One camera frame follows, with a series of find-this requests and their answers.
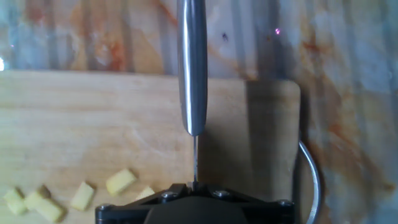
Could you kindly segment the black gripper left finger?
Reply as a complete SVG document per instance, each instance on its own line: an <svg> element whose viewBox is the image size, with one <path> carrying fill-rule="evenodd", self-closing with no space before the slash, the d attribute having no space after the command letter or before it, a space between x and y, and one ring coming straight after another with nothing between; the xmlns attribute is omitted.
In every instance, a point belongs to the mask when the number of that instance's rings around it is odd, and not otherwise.
<svg viewBox="0 0 398 224"><path fill-rule="evenodd" d="M150 196L145 196L127 205L113 205L104 203L95 208L96 224L123 224L145 223L150 211L158 205L163 205L177 199L181 199L194 190L194 183L172 184L168 189L162 190Z"/></svg>

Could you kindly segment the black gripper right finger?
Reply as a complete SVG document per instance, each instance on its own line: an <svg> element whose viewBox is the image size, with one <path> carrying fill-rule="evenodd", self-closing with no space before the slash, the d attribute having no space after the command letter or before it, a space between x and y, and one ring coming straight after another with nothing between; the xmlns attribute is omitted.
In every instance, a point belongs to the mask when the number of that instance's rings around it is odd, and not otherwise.
<svg viewBox="0 0 398 224"><path fill-rule="evenodd" d="M235 190L204 182L196 183L196 195L238 207L248 223L295 223L295 204L290 200L265 202Z"/></svg>

